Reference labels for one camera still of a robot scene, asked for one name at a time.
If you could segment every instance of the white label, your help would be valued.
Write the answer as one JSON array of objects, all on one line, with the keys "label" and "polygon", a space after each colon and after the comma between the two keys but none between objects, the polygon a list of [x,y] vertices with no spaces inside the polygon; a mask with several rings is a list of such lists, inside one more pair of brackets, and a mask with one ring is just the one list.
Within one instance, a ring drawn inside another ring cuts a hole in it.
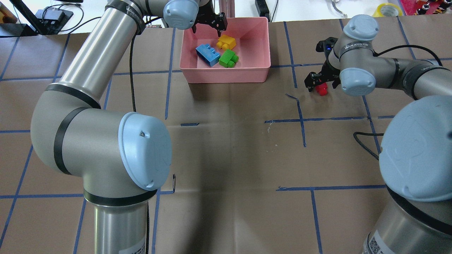
[{"label": "white label", "polygon": [[386,246],[377,230],[375,230],[375,234],[369,239],[369,249],[372,254],[395,254]]},{"label": "white label", "polygon": [[146,236],[134,246],[119,251],[119,254],[144,254],[146,252]]}]

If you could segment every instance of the yellow toy block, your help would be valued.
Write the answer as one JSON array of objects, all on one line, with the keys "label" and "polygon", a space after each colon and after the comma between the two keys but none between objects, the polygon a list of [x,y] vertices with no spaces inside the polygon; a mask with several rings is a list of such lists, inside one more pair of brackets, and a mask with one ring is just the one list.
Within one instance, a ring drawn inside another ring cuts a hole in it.
[{"label": "yellow toy block", "polygon": [[220,38],[218,38],[217,47],[223,50],[233,49],[236,46],[235,38],[231,36],[227,36],[223,34]]}]

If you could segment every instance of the light blue joint cap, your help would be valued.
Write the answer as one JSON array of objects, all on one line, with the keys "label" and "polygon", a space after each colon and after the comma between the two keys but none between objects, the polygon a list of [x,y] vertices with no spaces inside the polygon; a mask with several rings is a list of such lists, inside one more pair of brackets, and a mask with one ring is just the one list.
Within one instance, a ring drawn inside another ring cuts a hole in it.
[{"label": "light blue joint cap", "polygon": [[171,0],[163,8],[163,19],[170,27],[189,29],[196,21],[198,10],[195,0]]},{"label": "light blue joint cap", "polygon": [[340,72],[342,91],[351,96],[363,96],[375,89],[377,81],[368,71],[360,68],[347,68]]},{"label": "light blue joint cap", "polygon": [[171,165],[171,140],[165,124],[155,117],[130,112],[119,124],[119,151],[130,178],[152,191],[166,181]]},{"label": "light blue joint cap", "polygon": [[377,36],[380,26],[375,18],[368,15],[356,15],[344,27],[344,33],[355,40],[371,41]]},{"label": "light blue joint cap", "polygon": [[380,170],[394,192],[413,201],[452,198],[452,96],[404,107],[386,129]]}]

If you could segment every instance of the red object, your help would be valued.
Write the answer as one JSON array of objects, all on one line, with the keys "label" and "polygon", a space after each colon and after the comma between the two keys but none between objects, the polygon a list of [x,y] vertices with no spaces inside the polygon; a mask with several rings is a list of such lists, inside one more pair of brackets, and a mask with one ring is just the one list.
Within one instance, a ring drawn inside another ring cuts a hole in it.
[{"label": "red object", "polygon": [[[429,2],[430,3],[430,9],[427,11],[426,14],[433,14],[433,12],[436,10],[436,8],[443,2],[443,0],[438,0],[437,2]],[[424,1],[418,1],[416,3],[416,0],[400,0],[400,3],[402,4],[402,8],[404,9],[406,15],[414,15],[416,13],[416,10],[421,8],[423,4],[426,4],[427,2]]]},{"label": "red object", "polygon": [[328,94],[328,86],[326,85],[326,83],[316,86],[315,90],[320,94],[320,96]]}]

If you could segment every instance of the qr code label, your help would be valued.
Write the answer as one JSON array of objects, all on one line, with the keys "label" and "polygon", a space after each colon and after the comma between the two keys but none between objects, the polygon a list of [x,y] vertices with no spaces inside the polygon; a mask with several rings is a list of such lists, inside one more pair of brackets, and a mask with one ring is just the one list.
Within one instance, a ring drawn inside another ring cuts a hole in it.
[{"label": "qr code label", "polygon": [[372,240],[369,243],[370,251],[372,251],[372,254],[380,254],[380,246],[378,245],[377,241],[375,240],[375,237],[372,237]]}]

